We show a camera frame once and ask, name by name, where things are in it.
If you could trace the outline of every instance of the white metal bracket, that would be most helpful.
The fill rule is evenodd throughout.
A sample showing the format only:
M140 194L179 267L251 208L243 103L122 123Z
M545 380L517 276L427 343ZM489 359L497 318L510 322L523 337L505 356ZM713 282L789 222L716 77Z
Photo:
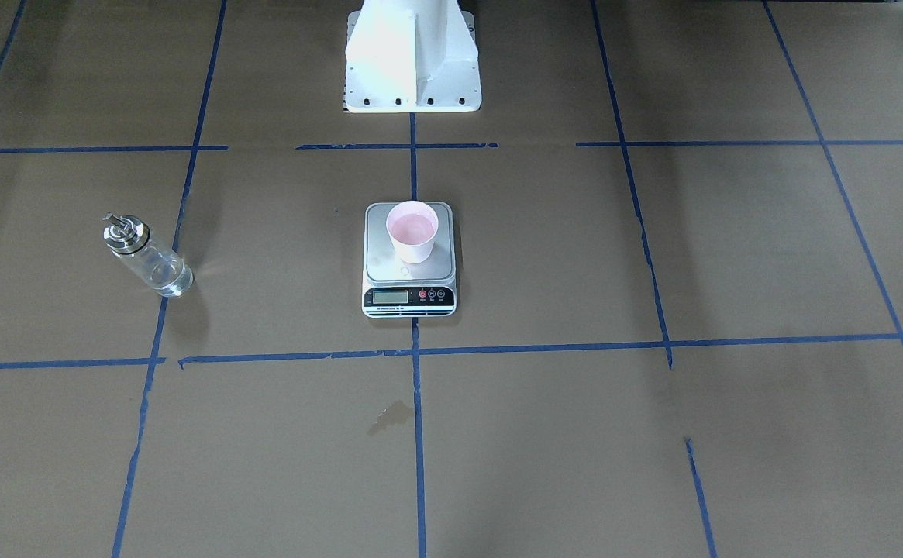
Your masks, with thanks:
M456 0L365 0L348 15L351 112L468 112L482 105L475 17Z

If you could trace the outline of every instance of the black control panel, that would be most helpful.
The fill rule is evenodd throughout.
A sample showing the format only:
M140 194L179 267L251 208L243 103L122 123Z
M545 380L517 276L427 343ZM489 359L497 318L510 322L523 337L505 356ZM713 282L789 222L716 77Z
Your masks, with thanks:
M362 302L366 307L454 306L454 293L445 287L380 287L367 290Z

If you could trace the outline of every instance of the plastic cup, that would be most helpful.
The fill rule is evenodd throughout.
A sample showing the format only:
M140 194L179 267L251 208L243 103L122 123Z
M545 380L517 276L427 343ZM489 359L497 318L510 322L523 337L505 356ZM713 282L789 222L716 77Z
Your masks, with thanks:
M395 255L407 264L420 264L430 257L437 237L437 213L423 201L404 201L386 216Z

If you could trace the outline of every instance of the digital kitchen scale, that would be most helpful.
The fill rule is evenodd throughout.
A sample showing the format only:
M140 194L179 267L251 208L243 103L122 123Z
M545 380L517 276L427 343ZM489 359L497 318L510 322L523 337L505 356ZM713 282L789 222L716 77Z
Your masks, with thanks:
M365 211L362 312L369 318L451 315L458 308L451 208L429 201L437 212L437 238L430 257L405 263L395 255L386 232L386 216L397 204L372 204Z

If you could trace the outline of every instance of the bottle cap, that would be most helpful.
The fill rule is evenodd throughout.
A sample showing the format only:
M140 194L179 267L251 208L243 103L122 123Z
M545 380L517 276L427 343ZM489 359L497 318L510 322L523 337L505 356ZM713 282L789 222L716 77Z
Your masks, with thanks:
M141 250L151 236L149 226L133 215L117 216L108 212L103 215L103 220L110 222L103 229L104 243L117 254L133 254Z

